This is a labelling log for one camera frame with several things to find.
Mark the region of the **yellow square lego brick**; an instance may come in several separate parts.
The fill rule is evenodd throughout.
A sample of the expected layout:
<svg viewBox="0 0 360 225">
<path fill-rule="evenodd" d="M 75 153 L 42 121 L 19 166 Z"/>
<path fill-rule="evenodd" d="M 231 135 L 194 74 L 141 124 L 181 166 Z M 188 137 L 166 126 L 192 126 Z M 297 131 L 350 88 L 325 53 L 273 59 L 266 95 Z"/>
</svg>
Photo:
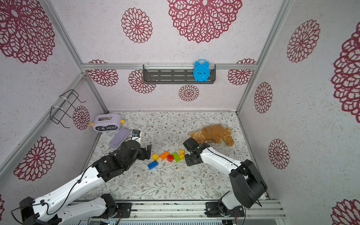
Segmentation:
<svg viewBox="0 0 360 225">
<path fill-rule="evenodd" d="M 155 161 L 158 161 L 159 160 L 159 156 L 157 154 L 153 154 L 152 155 L 152 158 L 155 160 Z"/>
</svg>

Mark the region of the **orange lego brick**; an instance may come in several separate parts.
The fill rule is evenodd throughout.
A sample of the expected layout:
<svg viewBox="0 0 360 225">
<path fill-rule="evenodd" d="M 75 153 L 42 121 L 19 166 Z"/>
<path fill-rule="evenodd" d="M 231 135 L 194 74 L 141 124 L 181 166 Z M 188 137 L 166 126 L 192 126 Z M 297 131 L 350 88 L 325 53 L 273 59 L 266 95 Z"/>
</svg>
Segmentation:
<svg viewBox="0 0 360 225">
<path fill-rule="evenodd" d="M 164 152 L 163 154 L 160 155 L 160 158 L 162 160 L 164 160 L 164 159 L 166 159 L 168 157 L 168 155 L 170 155 L 170 153 L 169 153 L 169 151 L 166 151 L 166 152 Z"/>
</svg>

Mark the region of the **green lego brick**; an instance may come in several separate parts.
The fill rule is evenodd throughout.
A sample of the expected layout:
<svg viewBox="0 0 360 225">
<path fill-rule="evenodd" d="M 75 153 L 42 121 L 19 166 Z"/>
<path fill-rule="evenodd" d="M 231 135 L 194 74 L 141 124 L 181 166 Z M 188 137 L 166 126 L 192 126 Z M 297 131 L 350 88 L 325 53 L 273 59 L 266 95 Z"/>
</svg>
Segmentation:
<svg viewBox="0 0 360 225">
<path fill-rule="evenodd" d="M 174 152 L 174 153 L 172 154 L 172 156 L 174 157 L 174 160 L 175 160 L 176 162 L 179 162 L 179 161 L 181 160 L 180 156 L 179 156 L 178 153 L 176 153 L 176 152 Z"/>
</svg>

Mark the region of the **red lego brick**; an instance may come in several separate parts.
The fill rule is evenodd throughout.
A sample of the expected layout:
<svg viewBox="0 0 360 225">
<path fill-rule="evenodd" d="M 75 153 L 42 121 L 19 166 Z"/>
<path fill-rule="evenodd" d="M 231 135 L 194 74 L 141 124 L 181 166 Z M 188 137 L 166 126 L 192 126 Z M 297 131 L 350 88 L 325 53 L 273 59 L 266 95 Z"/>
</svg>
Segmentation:
<svg viewBox="0 0 360 225">
<path fill-rule="evenodd" d="M 166 159 L 167 159 L 167 161 L 169 163 L 172 163 L 174 161 L 174 156 L 173 155 L 168 155 Z"/>
</svg>

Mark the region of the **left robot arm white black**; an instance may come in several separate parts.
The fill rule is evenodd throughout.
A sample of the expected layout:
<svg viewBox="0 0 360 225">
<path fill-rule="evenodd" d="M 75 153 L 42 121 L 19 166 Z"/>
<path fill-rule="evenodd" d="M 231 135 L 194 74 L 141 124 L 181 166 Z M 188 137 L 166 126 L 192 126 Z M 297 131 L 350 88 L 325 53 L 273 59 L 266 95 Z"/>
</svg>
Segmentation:
<svg viewBox="0 0 360 225">
<path fill-rule="evenodd" d="M 101 157 L 85 171 L 59 187 L 38 197 L 27 197 L 19 203 L 22 225 L 66 225 L 83 218 L 108 219 L 119 211 L 111 194 L 95 200 L 73 204 L 87 191 L 122 175 L 137 160 L 151 158 L 152 145 L 142 148 L 136 140 L 123 142 L 114 152 Z"/>
</svg>

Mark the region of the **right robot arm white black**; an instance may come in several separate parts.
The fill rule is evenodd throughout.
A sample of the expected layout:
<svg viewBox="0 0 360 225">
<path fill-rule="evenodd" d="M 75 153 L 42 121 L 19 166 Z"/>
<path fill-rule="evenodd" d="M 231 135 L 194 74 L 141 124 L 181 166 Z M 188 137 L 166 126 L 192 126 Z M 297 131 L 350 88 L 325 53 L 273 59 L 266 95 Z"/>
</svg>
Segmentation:
<svg viewBox="0 0 360 225">
<path fill-rule="evenodd" d="M 260 197 L 268 187 L 255 164 L 250 160 L 239 161 L 227 157 L 212 148 L 208 143 L 198 143 L 189 138 L 183 143 L 188 151 L 185 156 L 187 166 L 208 164 L 228 175 L 232 190 L 222 196 L 217 203 L 206 204 L 206 216 L 228 217 L 240 215 L 240 211 L 259 203 Z"/>
</svg>

